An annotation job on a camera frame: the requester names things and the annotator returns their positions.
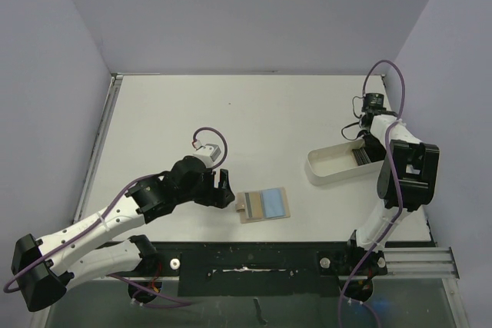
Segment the white plastic tray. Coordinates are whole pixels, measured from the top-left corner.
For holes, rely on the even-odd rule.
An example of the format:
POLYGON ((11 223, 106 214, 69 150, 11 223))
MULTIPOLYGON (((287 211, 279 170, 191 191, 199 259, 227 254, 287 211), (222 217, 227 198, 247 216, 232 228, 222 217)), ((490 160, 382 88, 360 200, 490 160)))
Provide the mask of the white plastic tray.
POLYGON ((304 166, 307 180, 314 186, 322 186, 379 172, 383 161, 357 166, 351 151, 361 146, 365 144, 359 139, 310 151, 304 166))

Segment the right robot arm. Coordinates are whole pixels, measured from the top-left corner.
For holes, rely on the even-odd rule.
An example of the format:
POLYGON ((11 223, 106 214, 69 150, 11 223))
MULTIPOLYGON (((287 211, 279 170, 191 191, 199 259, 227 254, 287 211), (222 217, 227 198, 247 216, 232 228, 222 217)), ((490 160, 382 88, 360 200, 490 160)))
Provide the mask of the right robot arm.
POLYGON ((365 93, 362 100, 359 135, 378 144, 384 159, 377 179, 379 202, 342 254, 343 266, 351 273, 366 268, 397 225, 431 202, 440 157, 437 145, 415 137, 396 112, 384 107, 383 94, 365 93))

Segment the yellow credit card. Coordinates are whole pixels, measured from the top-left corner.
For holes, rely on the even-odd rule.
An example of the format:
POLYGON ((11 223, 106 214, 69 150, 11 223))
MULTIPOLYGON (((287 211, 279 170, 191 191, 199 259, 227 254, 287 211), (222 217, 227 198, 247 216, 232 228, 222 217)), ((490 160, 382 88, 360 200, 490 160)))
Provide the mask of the yellow credit card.
POLYGON ((262 197, 259 191, 247 192, 245 194, 247 219, 257 220, 264 216, 262 197))

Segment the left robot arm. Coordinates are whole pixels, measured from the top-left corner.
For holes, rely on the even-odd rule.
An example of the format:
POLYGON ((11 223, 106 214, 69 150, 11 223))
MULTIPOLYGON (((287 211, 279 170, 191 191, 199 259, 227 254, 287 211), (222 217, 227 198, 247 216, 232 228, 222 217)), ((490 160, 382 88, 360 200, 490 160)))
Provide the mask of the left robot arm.
POLYGON ((42 237, 19 238, 12 257, 13 277, 3 290, 21 293, 28 311, 37 312, 77 284, 123 271, 149 274, 157 257, 146 237, 130 237, 112 247, 106 243, 171 214, 181 204, 223 209, 234 199, 228 170, 215 170, 186 156, 169 171, 134 179, 107 207, 69 227, 42 237))

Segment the aluminium table frame rail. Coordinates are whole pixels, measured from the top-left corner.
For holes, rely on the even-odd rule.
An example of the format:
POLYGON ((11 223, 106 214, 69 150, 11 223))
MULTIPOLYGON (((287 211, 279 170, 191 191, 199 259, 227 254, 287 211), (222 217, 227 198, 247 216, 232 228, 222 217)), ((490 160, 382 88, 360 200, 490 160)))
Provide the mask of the aluminium table frame rail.
POLYGON ((96 132, 95 141, 91 149, 91 156, 85 174, 85 179, 83 181, 81 194, 78 199, 77 207, 75 208, 74 217, 72 219, 73 224, 82 219, 84 209, 88 202, 91 188, 94 183, 95 175, 98 169, 98 162, 101 158, 101 153, 105 144, 105 138, 107 136, 109 125, 111 123, 111 117, 113 115, 113 111, 118 99, 118 94, 121 89, 122 80, 122 74, 111 75, 108 93, 101 114, 101 120, 99 121, 98 130, 96 132))

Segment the beige card holder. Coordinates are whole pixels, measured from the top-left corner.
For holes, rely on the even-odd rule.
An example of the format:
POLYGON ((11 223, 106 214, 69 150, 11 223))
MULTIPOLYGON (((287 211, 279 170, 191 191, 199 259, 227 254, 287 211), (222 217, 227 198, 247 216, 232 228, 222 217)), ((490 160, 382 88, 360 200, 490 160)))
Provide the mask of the beige card holder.
POLYGON ((235 210, 242 224, 278 220, 291 216, 284 187, 240 192, 236 195, 235 210))

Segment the black cards in tray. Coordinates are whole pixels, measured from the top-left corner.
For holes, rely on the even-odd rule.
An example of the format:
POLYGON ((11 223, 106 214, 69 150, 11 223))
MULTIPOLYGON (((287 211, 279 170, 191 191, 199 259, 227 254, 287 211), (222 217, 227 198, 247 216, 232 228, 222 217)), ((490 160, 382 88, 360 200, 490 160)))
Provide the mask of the black cards in tray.
POLYGON ((361 146, 351 151, 357 166, 371 164, 373 162, 373 150, 371 147, 361 146))

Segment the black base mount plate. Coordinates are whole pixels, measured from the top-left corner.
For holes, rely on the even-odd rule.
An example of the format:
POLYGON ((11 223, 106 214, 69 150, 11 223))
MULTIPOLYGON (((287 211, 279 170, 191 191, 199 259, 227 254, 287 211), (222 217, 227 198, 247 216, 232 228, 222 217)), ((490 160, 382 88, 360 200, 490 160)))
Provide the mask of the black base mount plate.
POLYGON ((155 242, 155 254, 130 277, 178 278, 179 297, 338 297, 354 273, 379 277, 382 252, 354 242, 155 242))

